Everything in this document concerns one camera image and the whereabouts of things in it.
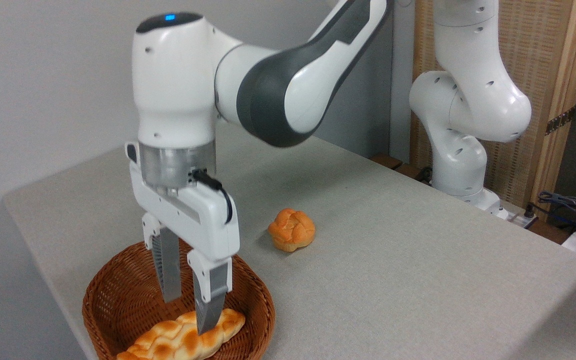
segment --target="white wall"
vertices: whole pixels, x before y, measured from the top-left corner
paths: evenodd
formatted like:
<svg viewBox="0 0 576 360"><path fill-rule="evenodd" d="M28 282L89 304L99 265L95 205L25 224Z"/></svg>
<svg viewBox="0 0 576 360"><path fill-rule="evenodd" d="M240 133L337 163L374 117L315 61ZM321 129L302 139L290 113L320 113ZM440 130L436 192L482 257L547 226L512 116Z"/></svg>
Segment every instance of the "white wall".
<svg viewBox="0 0 576 360"><path fill-rule="evenodd" d="M308 39L330 6L326 0L0 1L0 359L83 358L2 196L134 139L133 31L151 14L180 9L205 14L248 43L288 48ZM381 45L368 52L388 64L391 39L384 31ZM370 65L349 77L339 93L346 101L333 104L320 133L366 156L388 150L389 79ZM352 118L336 132L328 125L332 114Z"/></svg>
<svg viewBox="0 0 576 360"><path fill-rule="evenodd" d="M413 81L415 0L395 0L393 18L390 155L407 163L410 162L409 93Z"/></svg>

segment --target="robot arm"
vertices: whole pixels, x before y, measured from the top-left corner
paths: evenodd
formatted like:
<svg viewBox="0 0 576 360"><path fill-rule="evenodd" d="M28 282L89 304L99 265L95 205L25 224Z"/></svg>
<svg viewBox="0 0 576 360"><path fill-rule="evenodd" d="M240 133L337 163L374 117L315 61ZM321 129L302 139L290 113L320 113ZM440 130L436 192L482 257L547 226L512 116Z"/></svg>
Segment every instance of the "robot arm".
<svg viewBox="0 0 576 360"><path fill-rule="evenodd" d="M233 289L231 257L240 248L234 200L211 177L215 121L223 116L277 147L310 137L387 3L342 0L306 44L281 52L244 44L195 13L153 16L137 28L138 143L126 144L132 188L165 301L181 295L178 237L192 247L200 334L214 328Z"/></svg>
<svg viewBox="0 0 576 360"><path fill-rule="evenodd" d="M499 197L483 187L487 155L478 139L513 141L528 127L531 105L499 54L499 2L435 0L433 7L445 71L419 75L409 96L432 145L432 186L505 217Z"/></svg>

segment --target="wicker basket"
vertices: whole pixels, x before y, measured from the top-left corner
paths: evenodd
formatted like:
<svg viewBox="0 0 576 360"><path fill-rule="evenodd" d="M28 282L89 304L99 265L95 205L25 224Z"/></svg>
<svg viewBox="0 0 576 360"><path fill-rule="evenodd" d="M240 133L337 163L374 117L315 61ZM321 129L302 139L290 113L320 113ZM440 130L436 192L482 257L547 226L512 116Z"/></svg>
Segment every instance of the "wicker basket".
<svg viewBox="0 0 576 360"><path fill-rule="evenodd" d="M155 324L195 310L192 270L186 261L190 246L179 241L182 296L164 303L153 256L143 243L115 255L87 287L82 314L100 360L114 360ZM224 307L246 316L243 328L211 359L260 359L275 326L275 307L262 280L240 258L232 260L232 291Z"/></svg>

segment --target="table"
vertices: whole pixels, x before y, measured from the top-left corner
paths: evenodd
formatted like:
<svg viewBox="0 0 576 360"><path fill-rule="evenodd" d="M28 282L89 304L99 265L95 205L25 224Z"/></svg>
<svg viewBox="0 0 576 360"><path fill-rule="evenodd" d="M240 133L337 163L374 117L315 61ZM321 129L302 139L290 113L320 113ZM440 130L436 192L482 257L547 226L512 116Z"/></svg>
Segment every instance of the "table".
<svg viewBox="0 0 576 360"><path fill-rule="evenodd" d="M276 326L264 358L576 359L576 253L326 141L273 148L217 125L217 178L238 253ZM89 359L82 298L142 241L117 149L7 194L7 210ZM315 241L285 253L268 224L304 210Z"/></svg>

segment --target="bread roll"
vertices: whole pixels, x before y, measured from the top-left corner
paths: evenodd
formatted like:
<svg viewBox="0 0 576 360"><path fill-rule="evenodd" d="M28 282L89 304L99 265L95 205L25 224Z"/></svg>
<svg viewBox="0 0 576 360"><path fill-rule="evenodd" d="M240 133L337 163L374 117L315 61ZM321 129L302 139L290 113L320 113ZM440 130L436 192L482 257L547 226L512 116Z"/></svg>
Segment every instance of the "bread roll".
<svg viewBox="0 0 576 360"><path fill-rule="evenodd" d="M315 239L315 224L303 211L283 209L268 225L275 248L292 253Z"/></svg>
<svg viewBox="0 0 576 360"><path fill-rule="evenodd" d="M221 312L217 326L197 333L197 313L186 312L176 320L155 324L119 353L117 360L203 360L217 353L244 326L246 318L233 309Z"/></svg>

